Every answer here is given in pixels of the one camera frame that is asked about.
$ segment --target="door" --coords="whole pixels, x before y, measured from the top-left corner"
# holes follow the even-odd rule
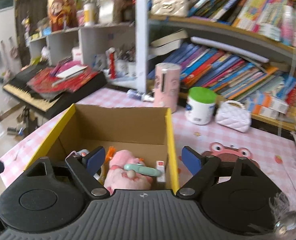
[[[22,20],[29,16],[30,19],[30,35],[36,33],[37,23],[41,19],[47,17],[48,0],[15,0],[15,19],[19,55],[22,65],[30,63],[29,48],[25,43],[25,28],[21,24]]]

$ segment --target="pink checkered tablecloth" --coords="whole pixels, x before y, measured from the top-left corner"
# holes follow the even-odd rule
[[[125,93],[108,88],[96,91],[81,100],[79,104],[102,107],[152,106],[151,103],[127,98]],[[23,172],[24,167],[61,115],[62,113],[45,123],[1,158],[5,164],[1,178],[6,187]],[[260,165],[261,170],[288,195],[293,203],[296,203],[296,146],[293,141],[255,128],[251,128],[247,133],[241,133],[215,122],[208,125],[195,125],[186,120],[182,107],[172,114],[172,121],[181,186],[191,178],[190,172],[181,162],[182,148],[190,146],[201,154],[209,150],[210,143],[218,142],[226,147],[249,149],[253,154],[253,160]],[[282,159],[280,164],[275,160],[277,155]]]

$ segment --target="yellow box edge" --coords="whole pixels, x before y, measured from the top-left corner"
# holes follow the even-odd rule
[[[166,113],[166,129],[167,129],[167,148],[168,148],[168,167],[170,168],[170,182],[171,188],[176,194],[179,190],[179,177],[178,177],[178,165],[177,165],[177,154],[175,147],[174,133],[172,129],[171,110],[167,109]]]
[[[72,104],[66,112],[63,114],[63,116],[59,119],[59,121],[54,125],[52,130],[49,132],[47,137],[43,140],[43,142],[40,144],[39,148],[36,150],[35,154],[31,157],[30,161],[24,168],[26,170],[30,167],[37,159],[40,157],[44,157],[47,155],[48,151],[54,144],[54,142],[58,139],[59,135],[69,122],[69,120],[72,118],[72,116],[76,112],[75,104]]]

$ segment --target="pink cylindrical container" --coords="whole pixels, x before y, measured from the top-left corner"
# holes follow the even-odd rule
[[[159,63],[155,74],[155,107],[169,107],[171,112],[177,110],[179,94],[180,65],[173,63]]]

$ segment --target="pink plush toy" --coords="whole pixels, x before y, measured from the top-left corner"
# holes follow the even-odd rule
[[[135,158],[128,150],[116,152],[114,157],[109,162],[109,171],[104,183],[105,188],[112,193],[115,189],[137,189],[149,190],[152,183],[152,178],[133,170],[125,171],[125,164],[142,164],[144,163]]]

